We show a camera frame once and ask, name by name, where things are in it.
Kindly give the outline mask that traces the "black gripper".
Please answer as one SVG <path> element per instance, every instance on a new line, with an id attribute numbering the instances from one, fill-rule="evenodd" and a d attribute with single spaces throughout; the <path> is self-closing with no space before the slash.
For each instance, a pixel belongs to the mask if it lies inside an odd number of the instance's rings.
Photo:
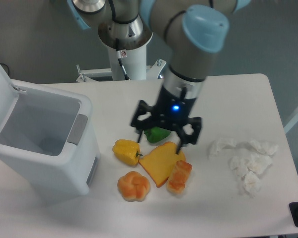
<path id="1" fill-rule="evenodd" d="M 183 146 L 195 145 L 203 127 L 203 120 L 201 117 L 189 118 L 196 98 L 186 98 L 187 94 L 188 88 L 185 86 L 180 88 L 179 96 L 173 95 L 162 86 L 154 106 L 139 100 L 130 123 L 138 134 L 137 142 L 140 143 L 144 130 L 156 126 L 156 119 L 158 127 L 174 130 L 178 135 L 176 153 L 179 153 Z"/>

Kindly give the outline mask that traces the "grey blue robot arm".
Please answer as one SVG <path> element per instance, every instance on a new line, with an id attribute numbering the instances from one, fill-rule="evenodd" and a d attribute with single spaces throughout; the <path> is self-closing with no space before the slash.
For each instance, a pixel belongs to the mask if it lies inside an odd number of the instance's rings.
<path id="1" fill-rule="evenodd" d="M 113 80 L 144 80 L 147 44 L 158 35 L 172 49 L 156 104 L 139 101 L 131 126 L 177 133 L 179 147 L 196 144 L 200 117 L 190 112 L 229 29 L 227 13 L 246 0 L 71 0 L 83 28 L 96 28 L 107 47 Z"/>

